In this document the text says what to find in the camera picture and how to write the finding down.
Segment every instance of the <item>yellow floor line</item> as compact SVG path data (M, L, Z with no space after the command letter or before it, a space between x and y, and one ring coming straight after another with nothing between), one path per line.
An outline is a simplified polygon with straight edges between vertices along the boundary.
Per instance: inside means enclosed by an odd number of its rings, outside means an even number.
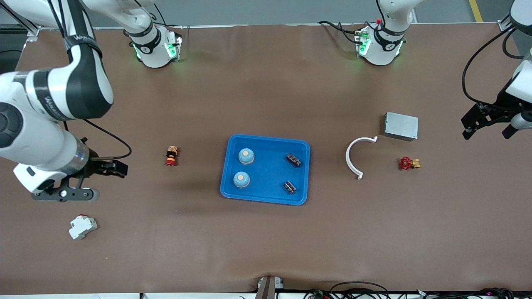
M475 16L475 21L483 22L482 16L480 15L480 10L478 10L477 0L469 0L469 5L471 5L471 10Z

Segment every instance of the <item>blue tray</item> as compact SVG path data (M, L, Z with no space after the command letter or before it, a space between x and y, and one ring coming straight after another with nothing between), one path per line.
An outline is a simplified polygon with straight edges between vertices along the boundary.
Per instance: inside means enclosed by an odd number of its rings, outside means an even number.
M249 148L255 153L253 163L240 163L238 153L242 148ZM285 159L289 153L301 160L300 167ZM303 140L236 134L229 138L227 144L220 192L227 198L239 200L302 205L309 188L309 166L310 146ZM233 176L239 171L245 171L250 176L250 184L246 188L240 189L233 184ZM284 189L286 181L297 188L294 194Z

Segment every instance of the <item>white c-shaped object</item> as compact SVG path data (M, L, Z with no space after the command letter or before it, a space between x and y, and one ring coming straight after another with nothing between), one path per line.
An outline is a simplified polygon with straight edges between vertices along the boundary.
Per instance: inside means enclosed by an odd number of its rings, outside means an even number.
M349 158L349 152L351 151L351 147L353 146L353 144L355 144L355 143L357 143L359 141L366 141L366 142L375 143L375 142L377 142L377 136L375 136L375 138L361 137L359 139L355 139L353 142L351 142L351 144L349 144L349 146L347 147L347 150L345 151L345 162L347 162L347 166L349 167L349 169L351 169L351 171L353 171L356 175L359 176L358 180L361 180L362 176L364 175L364 173L362 171L358 170L353 165L353 163L351 163L351 159Z

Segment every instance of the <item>metallic rectangular box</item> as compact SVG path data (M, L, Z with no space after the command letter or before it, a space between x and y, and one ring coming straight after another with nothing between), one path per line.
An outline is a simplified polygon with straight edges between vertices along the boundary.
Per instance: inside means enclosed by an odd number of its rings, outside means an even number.
M386 112L384 116L384 135L404 141L418 139L418 118L408 115Z

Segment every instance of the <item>brown tabletop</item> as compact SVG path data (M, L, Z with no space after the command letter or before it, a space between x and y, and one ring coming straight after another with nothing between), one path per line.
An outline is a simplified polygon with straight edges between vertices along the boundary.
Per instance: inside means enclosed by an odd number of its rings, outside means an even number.
M99 31L115 105L95 122L133 147L126 179L94 176L94 203L36 202L2 160L0 293L236 292L258 278L287 288L367 280L390 290L531 289L531 132L501 124L463 139L471 108L461 73L495 36L494 23L415 25L393 64L356 58L340 32L318 26L178 30L182 61L138 63L121 31ZM488 102L518 61L500 40L471 66L470 92ZM19 70L67 64L58 32L29 43ZM380 136L387 111L419 117L411 143ZM125 149L80 121L100 155ZM309 196L284 206L221 196L233 134L303 139ZM164 165L182 147L180 165ZM400 171L397 159L422 168ZM78 214L99 228L72 240Z

